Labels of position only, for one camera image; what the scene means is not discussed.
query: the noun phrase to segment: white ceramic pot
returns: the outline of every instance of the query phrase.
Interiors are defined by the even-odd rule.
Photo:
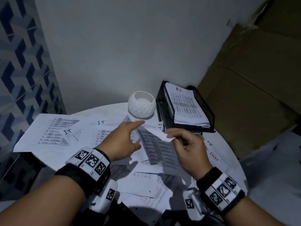
[[[147,118],[156,110],[155,98],[147,92],[137,91],[128,101],[129,111],[138,118]]]

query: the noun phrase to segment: left hand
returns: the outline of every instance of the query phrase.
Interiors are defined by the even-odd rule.
[[[144,122],[122,122],[95,148],[103,151],[111,162],[130,156],[141,148],[139,143],[132,143],[131,133]]]

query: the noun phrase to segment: table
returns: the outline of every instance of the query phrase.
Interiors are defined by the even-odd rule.
[[[127,102],[99,106],[93,109],[87,109],[75,113],[74,115],[88,117],[96,114],[103,115],[104,118],[111,116],[112,114],[128,114],[131,118],[133,118],[133,116],[128,113]],[[152,118],[146,121],[146,123],[149,121],[159,122],[158,115],[156,112]],[[217,131],[215,133],[203,133],[203,137],[206,140],[209,140],[214,145],[216,152],[228,165],[230,165],[230,168],[227,170],[227,174],[234,178],[234,180],[236,180],[236,182],[241,186],[241,188],[247,193],[246,176],[234,152],[231,150],[230,146],[227,144],[224,138]],[[65,164],[65,161],[70,158],[70,154],[58,152],[45,152],[36,155],[36,157],[46,165],[53,168],[54,170],[58,170]]]

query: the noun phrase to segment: white wall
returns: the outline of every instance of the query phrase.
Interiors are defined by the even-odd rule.
[[[231,32],[264,0],[36,0],[68,114],[197,86]]]

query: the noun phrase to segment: right hand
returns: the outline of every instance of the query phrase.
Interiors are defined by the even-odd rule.
[[[175,137],[173,144],[179,162],[195,180],[199,180],[213,168],[201,138],[181,128],[170,128],[166,130],[166,133],[168,138]]]

